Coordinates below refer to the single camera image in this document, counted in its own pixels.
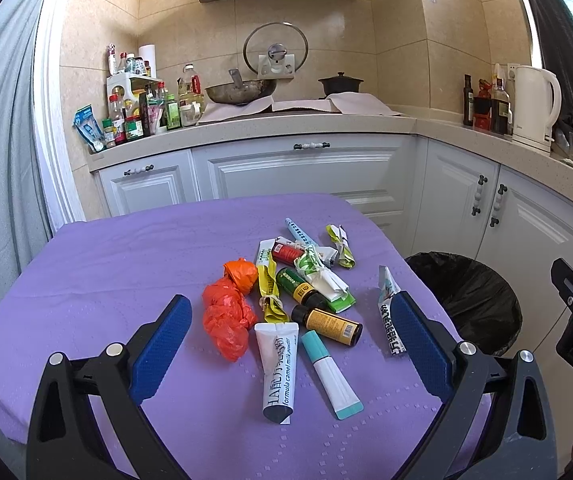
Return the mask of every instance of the metal screw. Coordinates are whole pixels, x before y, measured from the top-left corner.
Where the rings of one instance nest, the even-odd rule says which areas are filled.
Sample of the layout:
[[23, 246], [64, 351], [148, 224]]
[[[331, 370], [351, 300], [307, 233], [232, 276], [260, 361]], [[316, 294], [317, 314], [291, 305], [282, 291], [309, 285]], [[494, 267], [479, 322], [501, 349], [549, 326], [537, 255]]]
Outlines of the metal screw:
[[119, 356], [122, 353], [124, 347], [120, 343], [113, 343], [106, 347], [106, 355], [111, 357]]
[[530, 363], [531, 361], [533, 361], [533, 354], [529, 350], [521, 350], [520, 359], [522, 359], [527, 363]]
[[460, 343], [460, 352], [462, 352], [463, 354], [473, 355], [475, 354], [476, 350], [477, 349], [475, 348], [475, 345], [473, 343], [470, 343], [468, 341]]
[[64, 356], [60, 352], [56, 352], [49, 357], [48, 362], [53, 366], [60, 364], [64, 359]]

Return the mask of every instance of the cabinet door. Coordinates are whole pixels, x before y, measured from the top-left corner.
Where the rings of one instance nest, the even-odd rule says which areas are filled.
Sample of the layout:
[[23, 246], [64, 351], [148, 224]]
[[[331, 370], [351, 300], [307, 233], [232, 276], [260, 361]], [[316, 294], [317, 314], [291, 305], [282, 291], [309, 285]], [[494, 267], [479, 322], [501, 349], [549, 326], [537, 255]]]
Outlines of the cabinet door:
[[507, 191], [499, 211], [492, 211], [499, 223], [489, 219], [477, 260], [507, 280], [518, 297], [523, 325], [507, 353], [512, 356], [537, 348], [566, 308], [551, 284], [551, 264], [564, 258], [573, 267], [573, 204], [505, 167], [500, 186]]
[[[487, 158], [429, 141], [412, 254], [440, 251], [475, 258], [493, 204], [499, 171], [500, 165]], [[480, 188], [480, 199], [476, 200]], [[475, 216], [474, 205], [480, 210]]]
[[570, 317], [570, 311], [565, 309], [553, 330], [535, 350], [535, 359], [545, 381], [553, 412], [560, 472], [571, 460], [573, 445], [573, 368], [557, 354], [555, 346], [560, 341]]
[[106, 168], [100, 179], [111, 216], [199, 200], [190, 150]]
[[[325, 148], [307, 148], [317, 143]], [[322, 134], [227, 142], [193, 150], [202, 200], [330, 193], [368, 216], [400, 247], [416, 138]]]

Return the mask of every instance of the white door frame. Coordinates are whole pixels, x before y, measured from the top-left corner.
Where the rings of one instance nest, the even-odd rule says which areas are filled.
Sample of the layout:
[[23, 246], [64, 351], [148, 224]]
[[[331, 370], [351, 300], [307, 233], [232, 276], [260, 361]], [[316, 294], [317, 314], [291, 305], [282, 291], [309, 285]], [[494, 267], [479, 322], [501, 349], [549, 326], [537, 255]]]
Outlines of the white door frame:
[[54, 233], [64, 224], [86, 220], [69, 162], [60, 100], [60, 44], [67, 1], [42, 3], [33, 60], [36, 148]]

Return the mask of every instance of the black pot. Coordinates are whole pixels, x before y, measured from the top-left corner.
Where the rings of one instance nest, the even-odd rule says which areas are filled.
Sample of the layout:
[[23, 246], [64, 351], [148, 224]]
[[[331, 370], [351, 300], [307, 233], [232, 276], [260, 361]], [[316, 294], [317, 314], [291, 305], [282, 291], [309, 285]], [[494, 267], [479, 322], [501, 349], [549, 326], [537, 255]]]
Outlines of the black pot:
[[324, 86], [324, 96], [331, 94], [341, 94], [342, 92], [359, 92], [362, 79], [347, 77], [344, 72], [338, 72], [338, 75], [319, 79]]

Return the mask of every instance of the trash can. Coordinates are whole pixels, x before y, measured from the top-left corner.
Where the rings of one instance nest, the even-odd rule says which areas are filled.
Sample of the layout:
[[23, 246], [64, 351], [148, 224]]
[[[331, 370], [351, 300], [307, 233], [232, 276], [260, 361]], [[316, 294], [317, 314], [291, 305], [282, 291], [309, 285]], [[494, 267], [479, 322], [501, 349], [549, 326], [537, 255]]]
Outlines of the trash can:
[[518, 338], [518, 298], [497, 272], [458, 254], [419, 253], [407, 264], [449, 314], [459, 335], [484, 353], [500, 356]]

